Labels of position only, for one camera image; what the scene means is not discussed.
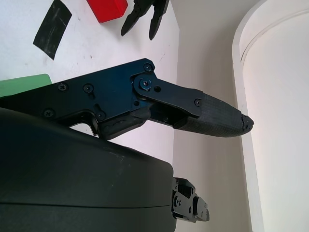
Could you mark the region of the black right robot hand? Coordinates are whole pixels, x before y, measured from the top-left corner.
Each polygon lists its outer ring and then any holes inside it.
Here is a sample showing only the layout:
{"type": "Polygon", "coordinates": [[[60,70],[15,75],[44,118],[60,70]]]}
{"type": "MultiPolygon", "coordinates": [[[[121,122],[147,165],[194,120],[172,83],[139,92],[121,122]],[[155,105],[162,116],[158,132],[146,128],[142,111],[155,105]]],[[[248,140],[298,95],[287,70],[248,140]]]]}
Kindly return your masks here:
{"type": "Polygon", "coordinates": [[[209,221],[169,163],[112,139],[148,120],[216,137],[254,122],[154,69],[144,58],[1,98],[1,231],[173,232],[179,219],[209,221]]]}

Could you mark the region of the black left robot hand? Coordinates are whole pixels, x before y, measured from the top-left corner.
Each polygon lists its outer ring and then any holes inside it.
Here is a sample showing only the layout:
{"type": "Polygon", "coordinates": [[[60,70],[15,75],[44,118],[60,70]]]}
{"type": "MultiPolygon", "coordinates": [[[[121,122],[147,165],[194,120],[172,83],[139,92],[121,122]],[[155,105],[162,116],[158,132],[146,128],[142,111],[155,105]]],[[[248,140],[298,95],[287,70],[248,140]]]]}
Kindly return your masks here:
{"type": "Polygon", "coordinates": [[[135,26],[137,21],[153,6],[154,14],[149,29],[149,39],[152,41],[157,34],[162,17],[167,11],[168,4],[168,0],[134,0],[133,10],[127,16],[121,28],[121,36],[127,34],[135,26]]]}

